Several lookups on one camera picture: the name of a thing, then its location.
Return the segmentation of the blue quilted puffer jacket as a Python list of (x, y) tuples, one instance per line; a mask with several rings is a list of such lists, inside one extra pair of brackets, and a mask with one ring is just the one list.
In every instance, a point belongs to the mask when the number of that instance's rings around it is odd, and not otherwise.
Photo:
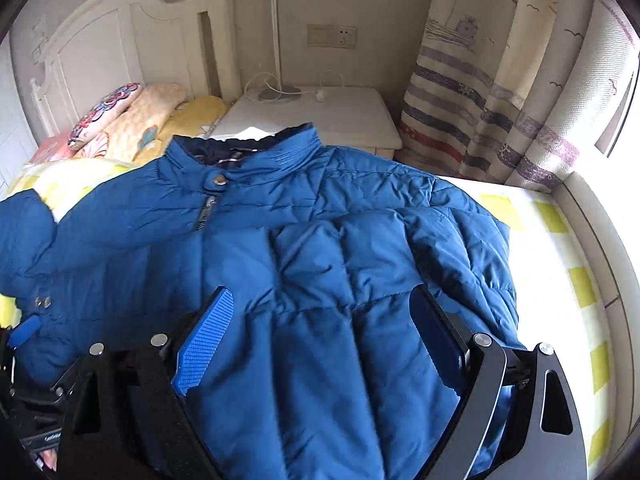
[(409, 312), (448, 312), (518, 344), (509, 230), (416, 168), (321, 143), (177, 136), (61, 219), (1, 204), (1, 291), (40, 322), (17, 361), (42, 386), (102, 342), (174, 330), (219, 287), (228, 330), (186, 408), (230, 479), (409, 479), (458, 398)]

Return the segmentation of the yellow white checked bed sheet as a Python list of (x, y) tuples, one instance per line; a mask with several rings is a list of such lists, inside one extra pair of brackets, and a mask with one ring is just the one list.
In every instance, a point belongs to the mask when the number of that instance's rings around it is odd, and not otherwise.
[(558, 202), (524, 188), (456, 179), (510, 229), (518, 340), (559, 356), (585, 440), (589, 478), (605, 465), (614, 422), (614, 364), (605, 302)]

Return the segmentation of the floral patterned pillow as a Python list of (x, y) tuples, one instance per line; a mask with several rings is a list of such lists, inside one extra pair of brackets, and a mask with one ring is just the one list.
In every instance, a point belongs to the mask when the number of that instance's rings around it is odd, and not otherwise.
[(70, 130), (67, 146), (78, 152), (107, 126), (111, 125), (137, 99), (143, 89), (140, 82), (123, 84), (99, 100)]

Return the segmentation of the beige yellow pillow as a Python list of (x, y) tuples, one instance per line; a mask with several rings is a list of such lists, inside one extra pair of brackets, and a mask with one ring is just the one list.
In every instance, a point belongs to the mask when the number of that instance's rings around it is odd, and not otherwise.
[(228, 109), (216, 96), (189, 100), (178, 84), (150, 84), (77, 156), (142, 166), (162, 156), (174, 136), (207, 138)]

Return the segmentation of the white bedside table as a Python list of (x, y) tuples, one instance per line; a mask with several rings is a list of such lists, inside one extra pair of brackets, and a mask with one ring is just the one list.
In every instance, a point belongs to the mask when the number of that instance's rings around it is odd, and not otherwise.
[(311, 122), (323, 144), (349, 146), (392, 159), (402, 148), (390, 113), (372, 88), (304, 87), (299, 96), (261, 100), (245, 93), (213, 130), (218, 140), (254, 139)]

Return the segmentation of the white wooden headboard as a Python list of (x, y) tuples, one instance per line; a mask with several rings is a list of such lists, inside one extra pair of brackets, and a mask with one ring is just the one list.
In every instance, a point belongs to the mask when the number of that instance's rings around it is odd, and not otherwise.
[(32, 99), (47, 136), (68, 133), (127, 82), (173, 82), (188, 98), (242, 96), (233, 0), (87, 0), (41, 49)]

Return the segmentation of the cream patterned curtain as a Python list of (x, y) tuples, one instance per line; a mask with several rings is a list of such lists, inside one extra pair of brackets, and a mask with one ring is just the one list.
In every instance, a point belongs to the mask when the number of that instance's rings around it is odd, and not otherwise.
[(608, 125), (638, 55), (615, 0), (431, 0), (397, 157), (551, 192)]

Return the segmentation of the beige wall socket plate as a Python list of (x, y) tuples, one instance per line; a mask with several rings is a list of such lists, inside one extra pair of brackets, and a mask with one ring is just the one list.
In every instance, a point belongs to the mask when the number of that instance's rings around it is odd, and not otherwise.
[(358, 28), (334, 24), (308, 24), (307, 46), (318, 48), (355, 49)]

